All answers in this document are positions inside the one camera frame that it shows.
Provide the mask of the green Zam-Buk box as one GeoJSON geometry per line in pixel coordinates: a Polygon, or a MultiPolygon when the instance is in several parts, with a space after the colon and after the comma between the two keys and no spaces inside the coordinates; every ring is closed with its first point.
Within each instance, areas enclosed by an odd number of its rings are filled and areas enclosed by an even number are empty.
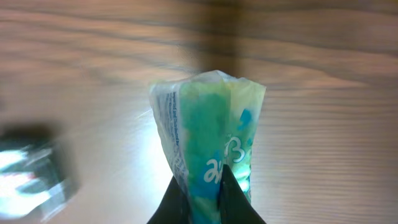
{"type": "Polygon", "coordinates": [[[1,219],[38,211],[46,222],[61,211],[80,187],[73,159],[50,125],[1,127],[1,219]]]}

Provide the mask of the green tissue pack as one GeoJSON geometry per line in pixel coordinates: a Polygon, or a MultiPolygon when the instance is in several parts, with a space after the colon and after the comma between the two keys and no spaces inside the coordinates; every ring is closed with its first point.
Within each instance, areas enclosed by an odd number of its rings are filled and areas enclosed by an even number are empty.
{"type": "Polygon", "coordinates": [[[264,85],[219,70],[150,86],[162,149],[188,197],[189,223],[220,223],[224,165],[251,201],[252,145],[265,93],[264,85]]]}

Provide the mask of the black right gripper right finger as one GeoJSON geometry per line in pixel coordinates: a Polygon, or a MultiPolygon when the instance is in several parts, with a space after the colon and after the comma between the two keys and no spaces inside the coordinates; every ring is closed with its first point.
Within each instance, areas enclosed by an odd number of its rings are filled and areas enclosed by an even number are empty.
{"type": "Polygon", "coordinates": [[[219,204],[222,224],[266,224],[248,202],[226,164],[223,166],[219,204]]]}

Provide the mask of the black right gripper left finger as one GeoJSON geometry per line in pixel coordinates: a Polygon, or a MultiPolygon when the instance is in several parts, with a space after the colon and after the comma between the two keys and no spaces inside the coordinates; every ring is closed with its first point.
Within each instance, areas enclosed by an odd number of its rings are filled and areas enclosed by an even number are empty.
{"type": "Polygon", "coordinates": [[[162,201],[147,224],[189,224],[190,207],[186,195],[172,177],[162,201]]]}

